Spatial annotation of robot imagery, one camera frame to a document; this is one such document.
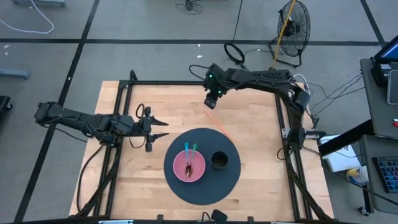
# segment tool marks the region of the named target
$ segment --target black cup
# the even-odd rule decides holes
[[[228,156],[225,152],[215,152],[211,157],[211,166],[215,169],[224,169],[228,164]]]

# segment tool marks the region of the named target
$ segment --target white cable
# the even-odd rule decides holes
[[[301,74],[296,74],[296,75],[293,76],[293,78],[296,77],[296,76],[300,76],[300,77],[303,78],[304,83],[305,83],[305,85],[307,86],[307,89],[308,89],[308,94],[310,95],[310,86],[308,85],[307,80],[306,80],[306,79],[304,78],[304,76],[301,75]]]
[[[44,17],[44,19],[46,19],[46,20],[51,24],[52,28],[51,28],[49,31],[47,31],[47,32],[40,32],[40,31],[21,30],[21,29],[14,28],[14,27],[12,27],[12,26],[6,24],[6,23],[5,23],[4,21],[2,21],[1,19],[0,19],[0,22],[2,22],[4,25],[8,26],[8,28],[11,28],[11,29],[16,30],[16,31],[27,32],[27,33],[33,33],[33,34],[49,34],[49,33],[51,33],[51,31],[54,30],[54,24],[52,24],[52,22],[50,21],[50,19],[48,19],[42,12],[40,12],[40,10],[37,8],[37,6],[36,6],[35,3],[33,2],[33,0],[30,0],[30,1],[32,2],[33,6],[36,8],[37,12],[39,12],[39,13]]]

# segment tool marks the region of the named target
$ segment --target wooden tabletop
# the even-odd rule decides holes
[[[95,113],[112,113],[117,91],[118,82],[103,82]],[[214,110],[203,104],[205,95],[202,86],[133,86],[129,114],[135,114],[139,103],[150,106],[152,115],[169,123],[169,126],[153,126],[152,133],[170,134],[156,140],[151,153],[145,152],[144,147],[133,149],[128,138],[124,138],[111,218],[154,220],[163,214],[165,220],[199,220],[202,212],[211,214],[213,209],[218,209],[225,212],[230,221],[245,221],[248,216],[253,216],[255,221],[294,220],[285,162],[276,158],[282,141],[274,94],[231,90],[218,100]],[[124,108],[124,96],[125,93],[120,112]],[[212,128],[221,132],[205,111],[222,125],[234,142],[241,158],[241,175],[223,200],[211,205],[193,205],[178,198],[167,185],[164,157],[172,141],[185,131]],[[304,126],[312,127],[307,114]],[[132,138],[132,141],[134,145],[141,145],[143,138]],[[306,140],[304,146],[318,150],[314,140]],[[89,139],[82,165],[98,148],[97,140]],[[301,156],[308,191],[325,213],[333,217],[319,156],[304,150]],[[103,157],[104,150],[88,164],[83,174],[81,206],[98,187]],[[300,214],[304,217],[298,189],[297,195]],[[104,213],[105,203],[102,205],[101,213]],[[70,214],[76,213],[75,194]]]

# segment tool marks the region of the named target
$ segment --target gray floor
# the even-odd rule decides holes
[[[239,0],[208,0],[202,14],[188,16],[175,8],[173,1],[101,0],[91,26],[89,39],[231,39]],[[385,40],[398,34],[393,16],[395,0],[367,0]],[[310,40],[377,41],[359,0],[305,0],[312,20]],[[79,39],[93,0],[67,1],[67,7],[39,6],[53,21],[49,35],[23,34],[0,24],[0,38]],[[244,1],[237,39],[270,40],[277,33],[277,11],[285,4],[278,0]],[[0,19],[30,30],[46,30],[49,25],[28,6],[0,2]],[[29,80],[0,78],[0,95],[12,97],[14,109],[0,129],[0,223],[12,222],[29,181],[46,130],[34,124],[38,102],[57,101],[77,44],[0,43],[0,67],[29,70]],[[266,46],[240,45],[242,50]],[[303,65],[290,70],[330,93],[359,75],[359,60],[373,56],[380,47],[308,46]],[[194,80],[188,66],[217,63],[222,68],[236,67],[224,54],[222,45],[201,44],[86,44],[76,68],[65,106],[93,113],[103,80],[127,79],[134,69],[140,80]],[[245,65],[250,70],[266,70],[272,63],[269,53],[248,53]],[[286,68],[278,64],[277,68]],[[363,86],[362,80],[352,86]],[[312,87],[310,104],[323,99]],[[316,113],[327,103],[316,107]],[[363,90],[336,100],[320,113],[318,127],[330,134],[342,133],[367,120],[369,111]],[[62,218],[68,215],[85,145],[55,133],[25,221]],[[362,191],[325,173],[335,217],[347,222],[393,223],[396,215],[376,212],[364,217]]]

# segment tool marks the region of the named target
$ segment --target fan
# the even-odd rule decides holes
[[[289,9],[294,4],[292,13],[289,15]],[[310,39],[311,23],[310,15],[308,14],[307,8],[300,1],[288,2],[279,12],[278,20],[278,35],[282,32],[284,22],[288,18],[286,27],[283,30],[282,38],[280,40],[281,51],[288,56],[299,58],[300,63],[294,65],[292,63],[276,60],[277,62],[284,63],[286,65],[297,68],[301,65],[301,54],[308,44]],[[272,50],[272,44],[278,41],[279,37],[268,43],[268,47],[271,50],[272,57],[275,59],[274,51]]]

